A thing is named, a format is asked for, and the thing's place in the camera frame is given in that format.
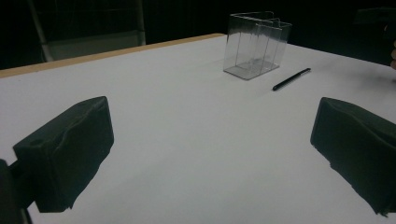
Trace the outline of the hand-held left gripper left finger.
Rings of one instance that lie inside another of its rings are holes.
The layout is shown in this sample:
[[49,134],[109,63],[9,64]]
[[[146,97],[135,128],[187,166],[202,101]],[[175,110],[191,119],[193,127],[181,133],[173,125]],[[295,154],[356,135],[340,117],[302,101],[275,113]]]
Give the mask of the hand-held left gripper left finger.
[[105,96],[77,103],[17,143],[17,182],[23,207],[59,213],[74,205],[114,143]]

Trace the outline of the white metal stand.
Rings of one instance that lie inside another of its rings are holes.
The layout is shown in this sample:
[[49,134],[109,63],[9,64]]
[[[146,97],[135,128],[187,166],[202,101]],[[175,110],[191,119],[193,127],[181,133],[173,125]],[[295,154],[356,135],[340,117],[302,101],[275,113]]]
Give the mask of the white metal stand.
[[26,0],[45,62],[146,44],[142,0]]

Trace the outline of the clear plastic organizer box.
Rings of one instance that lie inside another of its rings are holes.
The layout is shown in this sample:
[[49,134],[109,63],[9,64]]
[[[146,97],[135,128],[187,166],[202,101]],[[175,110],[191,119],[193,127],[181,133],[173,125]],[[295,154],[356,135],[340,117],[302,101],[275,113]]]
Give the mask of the clear plastic organizer box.
[[251,80],[277,69],[291,28],[271,11],[231,14],[223,71]]

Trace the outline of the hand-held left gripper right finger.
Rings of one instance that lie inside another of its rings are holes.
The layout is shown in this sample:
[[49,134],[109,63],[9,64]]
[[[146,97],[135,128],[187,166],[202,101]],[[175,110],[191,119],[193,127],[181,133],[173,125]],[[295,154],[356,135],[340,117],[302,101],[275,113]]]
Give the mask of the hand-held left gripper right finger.
[[396,213],[396,124],[323,97],[310,143],[375,213]]

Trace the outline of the black pen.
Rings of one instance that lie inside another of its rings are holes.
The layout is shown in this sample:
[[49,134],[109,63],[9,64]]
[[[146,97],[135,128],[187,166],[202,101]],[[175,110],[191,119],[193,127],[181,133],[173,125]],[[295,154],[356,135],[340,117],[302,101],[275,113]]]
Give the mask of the black pen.
[[278,91],[282,88],[284,88],[286,85],[290,84],[292,81],[295,79],[301,77],[302,75],[311,72],[311,68],[305,68],[302,71],[299,71],[298,73],[292,75],[291,77],[286,78],[285,80],[282,80],[281,82],[277,83],[273,88],[272,91]]

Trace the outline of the white table mat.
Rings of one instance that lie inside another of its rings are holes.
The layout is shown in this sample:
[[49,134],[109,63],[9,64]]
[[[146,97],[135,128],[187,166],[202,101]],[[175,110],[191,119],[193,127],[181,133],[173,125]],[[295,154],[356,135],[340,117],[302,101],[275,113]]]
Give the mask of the white table mat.
[[[396,122],[396,72],[288,46],[279,68],[226,74],[224,35],[0,70],[0,158],[69,106],[104,95],[115,143],[74,206],[35,224],[396,224],[310,143],[332,97]],[[278,91],[282,80],[311,68]]]

